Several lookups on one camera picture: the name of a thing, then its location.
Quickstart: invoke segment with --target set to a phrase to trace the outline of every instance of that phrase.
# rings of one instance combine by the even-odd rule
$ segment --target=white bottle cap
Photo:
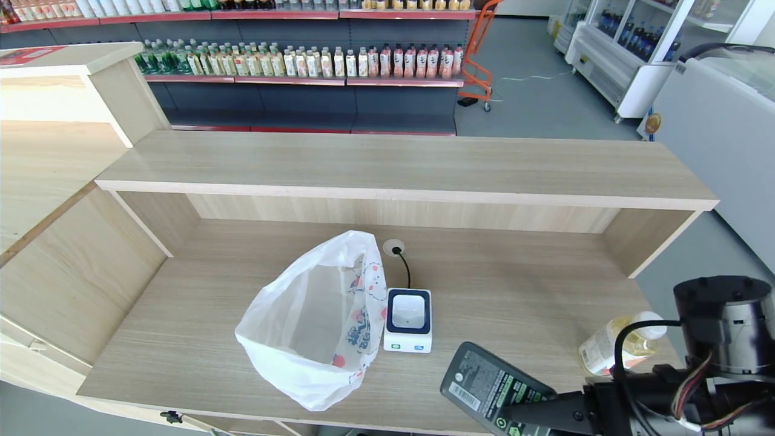
[[[649,310],[644,310],[641,313],[638,313],[632,318],[631,323],[638,323],[640,321],[661,321],[664,320],[661,316],[657,315],[654,312],[651,312]],[[643,327],[636,330],[639,335],[643,336],[645,339],[649,341],[655,341],[656,339],[661,338],[662,336],[667,333],[667,326],[651,326],[651,327]]]

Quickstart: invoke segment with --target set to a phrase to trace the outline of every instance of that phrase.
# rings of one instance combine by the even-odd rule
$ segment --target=checkout counter
[[[245,434],[486,434],[439,395],[458,345],[578,389],[578,345],[648,308],[634,278],[718,202],[636,141],[173,131],[141,49],[0,67],[2,378],[97,410]],[[382,351],[358,390],[308,412],[233,331],[264,285],[350,229],[405,242],[433,292],[433,351]],[[403,264],[383,263],[400,286]],[[676,363],[664,341],[653,360]]]

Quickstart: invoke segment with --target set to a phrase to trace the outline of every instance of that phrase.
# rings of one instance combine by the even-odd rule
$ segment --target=barcode label
[[[475,396],[471,395],[467,390],[458,386],[457,383],[452,382],[449,385],[449,391],[452,395],[456,396],[458,400],[464,402],[468,407],[474,410],[479,410],[479,405],[482,403]]]

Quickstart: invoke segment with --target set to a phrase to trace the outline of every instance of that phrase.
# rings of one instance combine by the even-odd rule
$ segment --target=gray floor
[[[569,71],[546,34],[546,21],[496,19],[477,55],[496,78],[553,76]],[[497,80],[497,98],[490,113],[481,104],[459,107],[461,136],[639,139],[634,122],[616,125],[613,109],[582,77],[571,74],[551,80]],[[702,275],[751,275],[774,283],[764,268],[714,213],[695,221],[638,278],[653,309],[675,319],[672,288]],[[679,331],[669,332],[683,354]],[[180,436],[185,431],[110,417],[53,397],[0,384],[0,433],[3,436],[99,434]],[[343,431],[329,429],[330,436]]]

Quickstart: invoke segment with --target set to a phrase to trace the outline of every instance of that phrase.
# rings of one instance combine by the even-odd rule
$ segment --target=plastic bag
[[[314,412],[358,389],[387,311],[377,241],[351,230],[264,286],[234,333],[262,377]]]

